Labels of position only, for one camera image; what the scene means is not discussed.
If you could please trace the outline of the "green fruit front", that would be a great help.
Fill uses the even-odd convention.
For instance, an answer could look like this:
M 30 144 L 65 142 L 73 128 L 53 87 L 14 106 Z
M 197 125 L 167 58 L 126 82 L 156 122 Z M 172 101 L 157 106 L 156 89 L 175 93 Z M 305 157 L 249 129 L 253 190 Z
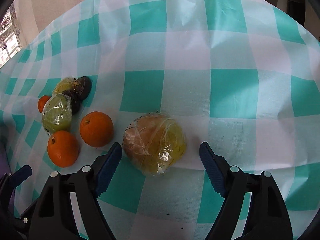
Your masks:
M 42 112 L 42 126 L 52 135 L 57 131 L 70 131 L 72 123 L 71 98 L 62 93 L 53 95 Z

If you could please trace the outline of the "small orange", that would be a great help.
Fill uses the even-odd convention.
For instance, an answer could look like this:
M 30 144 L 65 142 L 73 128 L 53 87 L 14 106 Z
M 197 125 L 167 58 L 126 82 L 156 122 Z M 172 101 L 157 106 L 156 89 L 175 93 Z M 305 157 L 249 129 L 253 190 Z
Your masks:
M 38 103 L 37 103 L 37 108 L 40 113 L 43 112 L 44 106 L 50 98 L 51 98 L 51 96 L 49 96 L 49 95 L 44 95 L 41 98 L 39 98 Z

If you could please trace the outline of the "large yellow-brown fruit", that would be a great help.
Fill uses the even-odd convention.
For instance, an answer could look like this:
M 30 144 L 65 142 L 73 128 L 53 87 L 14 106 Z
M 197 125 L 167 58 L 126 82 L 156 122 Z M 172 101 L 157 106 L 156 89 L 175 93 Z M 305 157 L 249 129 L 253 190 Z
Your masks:
M 143 174 L 156 176 L 181 159 L 187 141 L 175 119 L 150 113 L 137 118 L 125 129 L 122 147 Z

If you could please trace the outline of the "dark mangosteen front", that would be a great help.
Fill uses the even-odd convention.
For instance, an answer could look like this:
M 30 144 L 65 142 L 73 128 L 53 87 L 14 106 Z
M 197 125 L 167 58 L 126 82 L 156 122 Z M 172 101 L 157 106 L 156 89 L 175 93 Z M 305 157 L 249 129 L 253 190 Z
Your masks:
M 64 90 L 63 95 L 71 98 L 72 115 L 76 115 L 80 110 L 80 101 L 78 94 L 74 90 Z

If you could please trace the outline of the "dark mangosteen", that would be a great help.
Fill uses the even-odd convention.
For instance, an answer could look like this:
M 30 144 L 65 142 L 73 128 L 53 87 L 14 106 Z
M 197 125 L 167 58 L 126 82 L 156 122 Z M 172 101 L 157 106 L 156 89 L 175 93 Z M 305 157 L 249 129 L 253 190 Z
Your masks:
M 71 98 L 72 115 L 76 115 L 80 110 L 80 101 L 78 94 L 74 90 L 64 90 L 63 95 Z
M 90 94 L 92 88 L 92 81 L 87 76 L 82 76 L 77 78 L 72 82 L 73 90 L 76 94 L 76 98 L 82 102 L 84 101 Z

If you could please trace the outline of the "wrapped yellow-green fruit back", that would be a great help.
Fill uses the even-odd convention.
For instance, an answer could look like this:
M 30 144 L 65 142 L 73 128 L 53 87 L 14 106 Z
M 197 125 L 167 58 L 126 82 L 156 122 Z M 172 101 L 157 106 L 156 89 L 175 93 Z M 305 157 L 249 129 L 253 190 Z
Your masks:
M 74 77 L 65 77 L 53 89 L 52 95 L 60 94 L 65 90 L 72 90 L 73 83 L 76 81 Z

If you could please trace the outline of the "dark mangosteen back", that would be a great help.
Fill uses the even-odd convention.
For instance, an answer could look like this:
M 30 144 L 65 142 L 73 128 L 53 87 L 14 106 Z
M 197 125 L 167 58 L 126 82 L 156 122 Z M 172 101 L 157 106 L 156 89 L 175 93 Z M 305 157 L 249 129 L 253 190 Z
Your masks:
M 87 76 L 82 76 L 77 78 L 72 82 L 73 90 L 76 94 L 76 98 L 82 102 L 84 101 L 90 94 L 92 88 L 92 81 Z

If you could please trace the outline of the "window with lattice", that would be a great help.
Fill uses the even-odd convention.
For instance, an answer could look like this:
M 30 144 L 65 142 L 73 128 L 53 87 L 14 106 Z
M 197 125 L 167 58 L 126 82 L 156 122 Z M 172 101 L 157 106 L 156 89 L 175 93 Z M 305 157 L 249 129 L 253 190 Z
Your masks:
M 19 38 L 20 31 L 21 29 L 18 25 L 15 6 L 12 4 L 1 20 L 1 67 L 22 48 Z

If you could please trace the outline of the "teal white checkered tablecloth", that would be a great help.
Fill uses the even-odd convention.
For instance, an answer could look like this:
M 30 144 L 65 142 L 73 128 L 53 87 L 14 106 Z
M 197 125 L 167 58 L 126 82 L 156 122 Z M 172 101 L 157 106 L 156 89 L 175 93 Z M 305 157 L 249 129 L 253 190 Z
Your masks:
M 319 42 L 264 0 L 85 0 L 1 68 L 1 143 L 10 168 L 32 175 L 15 191 L 19 216 L 57 167 L 37 102 L 64 77 L 92 90 L 93 111 L 129 124 L 159 112 L 187 140 L 184 156 L 148 176 L 123 157 L 98 199 L 117 239 L 204 239 L 219 213 L 199 158 L 206 141 L 243 171 L 271 172 L 298 238 L 319 209 Z

